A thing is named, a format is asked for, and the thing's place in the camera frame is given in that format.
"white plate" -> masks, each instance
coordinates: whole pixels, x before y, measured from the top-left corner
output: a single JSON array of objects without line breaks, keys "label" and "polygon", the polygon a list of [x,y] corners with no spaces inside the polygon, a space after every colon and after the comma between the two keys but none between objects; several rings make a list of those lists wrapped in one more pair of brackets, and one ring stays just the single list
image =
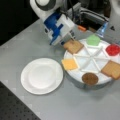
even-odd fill
[{"label": "white plate", "polygon": [[101,40],[98,46],[88,45],[86,39],[80,40],[80,42],[84,44],[84,48],[80,52],[75,55],[70,54],[68,51],[65,52],[65,59],[74,58],[78,64],[78,69],[69,70],[67,71],[68,74],[81,83],[83,83],[81,78],[86,72],[95,73],[99,78],[97,83],[99,85],[111,81],[112,78],[107,77],[100,71],[109,60],[120,62],[120,56],[110,57],[105,51],[105,48],[109,45],[109,43],[105,41]]},{"label": "white plate", "polygon": [[22,71],[21,83],[33,94],[47,94],[55,90],[63,80],[63,70],[52,59],[41,58],[29,63]]}]

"food piece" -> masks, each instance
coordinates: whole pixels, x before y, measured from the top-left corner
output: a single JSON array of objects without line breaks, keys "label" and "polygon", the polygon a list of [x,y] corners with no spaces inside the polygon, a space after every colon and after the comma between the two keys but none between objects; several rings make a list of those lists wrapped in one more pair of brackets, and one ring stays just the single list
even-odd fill
[{"label": "food piece", "polygon": [[118,55],[120,53],[120,47],[118,45],[115,45],[115,44],[109,45],[105,50],[109,56],[115,56],[115,55]]},{"label": "food piece", "polygon": [[74,59],[64,59],[62,60],[62,64],[65,70],[74,70],[78,68]]},{"label": "food piece", "polygon": [[81,25],[78,25],[78,29],[81,30],[81,31],[83,31],[83,32],[85,32],[87,30],[85,27],[83,27]]},{"label": "food piece", "polygon": [[113,71],[112,72],[112,78],[114,79],[114,80],[118,80],[119,78],[120,78],[120,71]]},{"label": "food piece", "polygon": [[82,81],[87,85],[95,85],[98,83],[98,77],[94,73],[85,73]]},{"label": "food piece", "polygon": [[84,45],[77,40],[69,40],[63,45],[63,47],[71,54],[75,54],[78,53]]},{"label": "food piece", "polygon": [[115,80],[119,79],[120,78],[120,64],[110,60],[102,68],[101,72],[108,77],[112,77]]},{"label": "food piece", "polygon": [[88,45],[98,46],[100,43],[100,38],[96,35],[91,35],[86,40]]}]

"bread slice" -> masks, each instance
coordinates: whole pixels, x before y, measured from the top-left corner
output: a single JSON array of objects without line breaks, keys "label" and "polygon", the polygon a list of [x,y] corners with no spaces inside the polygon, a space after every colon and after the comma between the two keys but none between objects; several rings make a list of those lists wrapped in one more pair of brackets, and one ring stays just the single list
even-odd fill
[{"label": "bread slice", "polygon": [[119,78],[120,78],[120,71],[113,71],[112,72],[112,78],[114,79],[114,80],[118,80]]},{"label": "bread slice", "polygon": [[75,54],[78,53],[83,47],[84,45],[82,43],[80,43],[77,40],[69,40],[67,41],[63,47],[71,54]]},{"label": "bread slice", "polygon": [[101,70],[103,74],[117,80],[120,78],[120,64],[110,60]]}]

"white robot part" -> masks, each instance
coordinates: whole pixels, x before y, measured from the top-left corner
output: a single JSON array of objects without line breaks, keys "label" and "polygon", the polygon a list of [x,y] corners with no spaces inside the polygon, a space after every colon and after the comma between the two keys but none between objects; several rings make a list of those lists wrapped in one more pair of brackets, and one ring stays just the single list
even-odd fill
[{"label": "white robot part", "polygon": [[62,2],[63,2],[63,0],[56,0],[56,5],[54,6],[53,9],[51,9],[49,11],[44,11],[44,10],[40,9],[37,6],[37,4],[35,3],[35,0],[30,0],[30,5],[31,5],[32,9],[34,10],[34,12],[36,13],[36,15],[44,22],[54,12],[54,10],[56,10],[57,8],[62,6]]},{"label": "white robot part", "polygon": [[56,45],[63,41],[75,26],[72,20],[55,10],[63,5],[64,0],[30,0],[30,4],[37,16],[43,21],[50,41]]},{"label": "white robot part", "polygon": [[50,0],[36,0],[41,6],[45,6],[49,3]]},{"label": "white robot part", "polygon": [[120,25],[120,0],[110,0],[111,3],[111,15],[109,23],[118,28]]}]

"cheese slice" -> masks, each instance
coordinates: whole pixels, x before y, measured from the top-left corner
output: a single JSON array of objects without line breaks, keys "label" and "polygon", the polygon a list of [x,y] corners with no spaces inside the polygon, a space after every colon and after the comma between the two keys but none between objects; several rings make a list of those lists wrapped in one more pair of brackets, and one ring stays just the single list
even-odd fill
[{"label": "cheese slice", "polygon": [[62,64],[65,70],[74,70],[78,68],[74,59],[63,59]]}]

